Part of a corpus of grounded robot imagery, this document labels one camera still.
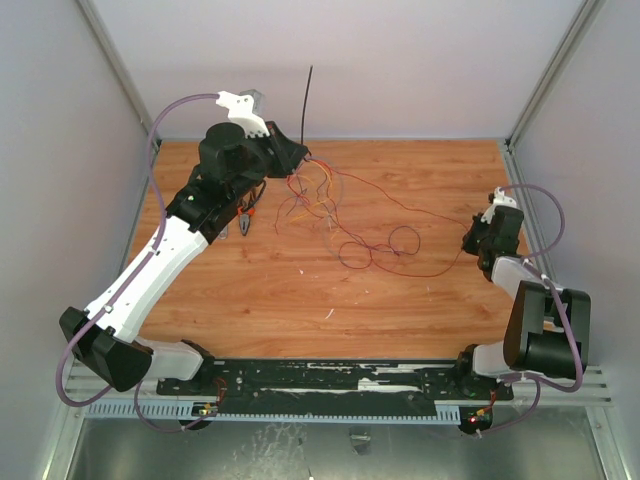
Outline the black zip tie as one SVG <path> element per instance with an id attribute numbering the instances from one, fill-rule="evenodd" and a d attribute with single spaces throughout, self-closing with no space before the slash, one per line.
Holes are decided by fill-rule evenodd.
<path id="1" fill-rule="evenodd" d="M 305 84 L 304 97 L 303 97 L 302 110 L 301 110 L 300 143 L 302 144 L 304 144 L 304 139 L 305 139 L 306 113 L 308 108 L 309 93 L 310 93 L 310 87 L 311 87 L 311 82 L 313 78 L 313 71 L 314 71 L 314 65 L 311 64 L 309 66 L 308 73 L 307 73 L 307 80 Z"/>

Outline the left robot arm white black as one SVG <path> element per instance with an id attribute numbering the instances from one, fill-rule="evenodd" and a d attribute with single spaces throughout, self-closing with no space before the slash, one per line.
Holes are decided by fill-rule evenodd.
<path id="1" fill-rule="evenodd" d="M 212 388 L 215 371 L 194 345 L 146 341 L 141 327 L 181 271 L 255 206 L 267 180 L 292 175 L 309 150 L 272 121 L 258 136 L 224 122 L 207 130 L 198 153 L 198 164 L 144 249 L 87 307 L 69 307 L 60 317 L 74 358 L 116 391 L 148 376 L 180 379 L 196 395 Z"/>

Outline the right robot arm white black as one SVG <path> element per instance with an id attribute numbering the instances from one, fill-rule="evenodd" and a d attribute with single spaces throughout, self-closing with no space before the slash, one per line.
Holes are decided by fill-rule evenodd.
<path id="1" fill-rule="evenodd" d="M 513 300 L 504 338 L 458 356 L 453 383 L 466 398 L 478 397 L 490 380 L 531 379 L 566 393 L 584 381 L 591 297 L 556 284 L 517 253 L 523 220 L 515 206 L 491 206 L 473 217 L 463 237 L 463 251 L 477 256 L 485 278 Z"/>

